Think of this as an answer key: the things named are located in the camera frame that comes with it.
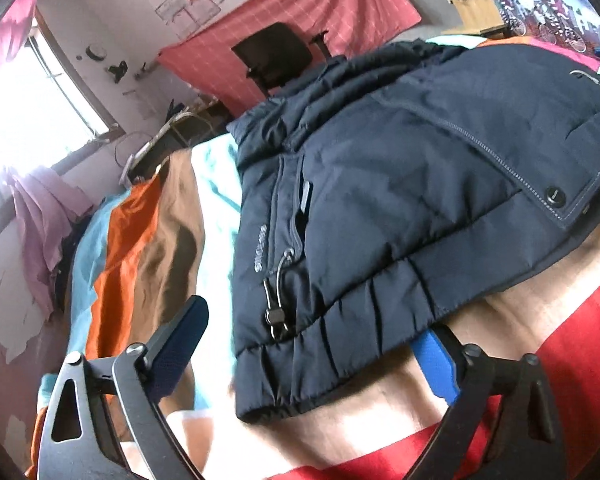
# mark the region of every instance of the navy blue jacket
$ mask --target navy blue jacket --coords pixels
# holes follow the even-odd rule
[[[532,46],[417,41],[335,59],[230,131],[243,191],[236,411],[248,422],[326,402],[600,222],[600,76]]]

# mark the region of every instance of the black button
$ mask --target black button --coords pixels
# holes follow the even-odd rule
[[[554,207],[562,207],[567,203],[567,197],[559,187],[549,186],[544,193],[546,201]]]

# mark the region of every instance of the blue gripper pad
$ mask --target blue gripper pad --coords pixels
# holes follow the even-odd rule
[[[192,296],[176,317],[149,339],[150,378],[144,388],[149,400],[157,404],[173,393],[208,322],[206,301]]]
[[[460,393],[456,382],[456,364],[435,332],[423,332],[410,345],[433,394],[451,405]]]

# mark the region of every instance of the red stripe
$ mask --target red stripe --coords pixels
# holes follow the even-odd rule
[[[562,323],[537,352],[549,377],[565,435],[570,478],[600,447],[600,287]],[[490,404],[487,418],[494,415]],[[424,449],[436,426],[395,444],[324,470],[300,467],[276,480],[400,480]],[[488,431],[483,424],[469,448],[462,473],[478,464]]]

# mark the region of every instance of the pink cloth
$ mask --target pink cloth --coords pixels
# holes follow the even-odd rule
[[[0,21],[0,65],[10,62],[27,41],[36,0],[15,0]]]
[[[62,258],[62,239],[94,204],[81,189],[69,186],[49,168],[36,168],[24,177],[11,173],[9,180],[25,279],[48,319],[54,309],[52,273]]]
[[[355,56],[380,46],[420,21],[408,0],[250,0],[207,30],[164,48],[158,61],[184,81],[215,95],[234,116],[263,100],[231,47],[274,22],[308,41],[328,30],[332,54]],[[320,53],[314,49],[314,57]]]

